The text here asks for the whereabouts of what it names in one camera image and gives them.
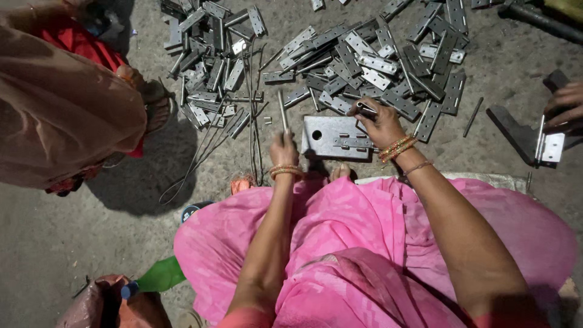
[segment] woman's hand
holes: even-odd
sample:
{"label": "woman's hand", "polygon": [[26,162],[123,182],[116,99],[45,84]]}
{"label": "woman's hand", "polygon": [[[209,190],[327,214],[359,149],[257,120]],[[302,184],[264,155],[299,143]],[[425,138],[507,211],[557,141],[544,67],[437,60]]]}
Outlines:
{"label": "woman's hand", "polygon": [[269,147],[271,162],[276,165],[298,165],[300,153],[292,140],[292,131],[287,129],[285,133],[277,133],[273,136],[271,147]]}
{"label": "woman's hand", "polygon": [[[561,107],[574,107],[554,116],[554,111]],[[545,115],[551,118],[545,124],[545,132],[564,132],[583,128],[583,82],[571,82],[557,90],[545,107]]]}
{"label": "woman's hand", "polygon": [[[357,102],[365,103],[372,109],[376,110],[377,119],[372,121],[360,115],[358,113],[358,108],[356,107]],[[380,149],[388,148],[393,142],[405,136],[405,132],[403,131],[403,127],[401,127],[396,110],[393,107],[382,106],[371,97],[364,97],[355,101],[346,115],[354,116],[357,120],[362,122],[366,128],[368,136]]]}

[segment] brown cloth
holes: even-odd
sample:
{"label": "brown cloth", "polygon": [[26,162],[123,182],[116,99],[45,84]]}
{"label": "brown cloth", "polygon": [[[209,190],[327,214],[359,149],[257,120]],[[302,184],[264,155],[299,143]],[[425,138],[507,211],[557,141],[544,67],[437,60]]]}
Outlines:
{"label": "brown cloth", "polygon": [[123,79],[9,27],[0,44],[0,182],[46,189],[136,148],[146,112]]}

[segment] metal rod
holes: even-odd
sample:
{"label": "metal rod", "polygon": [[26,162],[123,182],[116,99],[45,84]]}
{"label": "metal rod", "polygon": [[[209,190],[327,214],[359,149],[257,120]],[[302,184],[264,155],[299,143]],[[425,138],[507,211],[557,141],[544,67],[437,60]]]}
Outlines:
{"label": "metal rod", "polygon": [[269,63],[275,59],[275,57],[277,57],[279,54],[282,53],[282,51],[283,51],[283,48],[281,48],[276,53],[274,53],[273,56],[271,56],[271,58],[265,62],[265,64],[263,64],[263,65],[261,65],[261,67],[259,67],[259,70],[263,71],[267,67],[267,65],[269,65]]}
{"label": "metal rod", "polygon": [[316,99],[316,93],[314,92],[314,89],[309,87],[308,89],[310,90],[310,96],[312,96],[312,101],[314,102],[314,108],[316,109],[316,112],[321,112],[322,110],[318,106],[318,100]]}
{"label": "metal rod", "polygon": [[286,117],[286,109],[285,109],[285,107],[283,107],[283,92],[281,89],[278,90],[278,101],[279,101],[280,114],[282,115],[283,132],[286,132],[287,131],[287,117]]}
{"label": "metal rod", "polygon": [[480,109],[480,106],[482,105],[483,101],[484,101],[484,97],[480,97],[480,99],[477,101],[476,109],[474,109],[474,112],[472,113],[472,116],[470,117],[470,121],[468,122],[468,125],[466,125],[466,130],[463,131],[464,138],[468,135],[468,132],[470,131],[470,127],[472,126],[474,118],[476,118],[477,111]]}
{"label": "metal rod", "polygon": [[324,58],[324,59],[322,59],[322,60],[319,60],[319,61],[317,61],[317,62],[315,62],[315,63],[313,63],[313,64],[310,64],[310,65],[308,65],[308,66],[306,66],[306,67],[304,67],[304,68],[302,68],[302,69],[298,70],[298,71],[297,71],[297,73],[298,73],[298,74],[300,74],[300,73],[303,73],[303,72],[305,72],[305,71],[309,71],[309,70],[311,70],[312,68],[314,68],[314,67],[316,67],[316,66],[319,66],[319,65],[322,65],[322,64],[325,64],[325,63],[327,63],[327,62],[329,62],[329,61],[331,61],[331,60],[332,60],[332,56],[328,56],[328,57],[326,57],[326,58]]}
{"label": "metal rod", "polygon": [[241,15],[241,16],[239,16],[237,18],[234,18],[232,20],[229,20],[228,22],[226,22],[224,24],[224,26],[225,27],[229,27],[229,26],[235,25],[238,22],[242,22],[243,20],[246,20],[248,17],[249,17],[249,13],[245,13],[244,15]]}

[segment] red cloth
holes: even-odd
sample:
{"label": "red cloth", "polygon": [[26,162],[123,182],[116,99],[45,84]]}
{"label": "red cloth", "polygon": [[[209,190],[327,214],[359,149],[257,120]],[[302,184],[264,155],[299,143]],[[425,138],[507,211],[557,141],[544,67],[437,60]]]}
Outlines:
{"label": "red cloth", "polygon": [[[57,48],[81,55],[115,72],[121,65],[127,65],[123,56],[104,42],[94,37],[81,24],[67,16],[59,16],[49,24],[38,27],[32,35],[45,40]],[[143,137],[131,152],[133,158],[143,157]]]}

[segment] woman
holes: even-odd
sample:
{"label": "woman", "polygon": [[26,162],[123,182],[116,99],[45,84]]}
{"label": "woman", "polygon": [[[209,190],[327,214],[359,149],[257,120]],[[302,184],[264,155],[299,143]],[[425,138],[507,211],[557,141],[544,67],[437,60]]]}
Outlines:
{"label": "woman", "polygon": [[0,13],[0,182],[65,196],[168,120],[163,87],[71,18],[86,4]]}
{"label": "woman", "polygon": [[523,194],[448,181],[394,108],[360,101],[375,121],[349,115],[414,191],[394,178],[356,186],[346,165],[323,188],[294,185],[292,135],[276,136],[273,189],[207,206],[176,234],[195,310],[218,327],[547,327],[536,302],[570,274],[570,229]]}

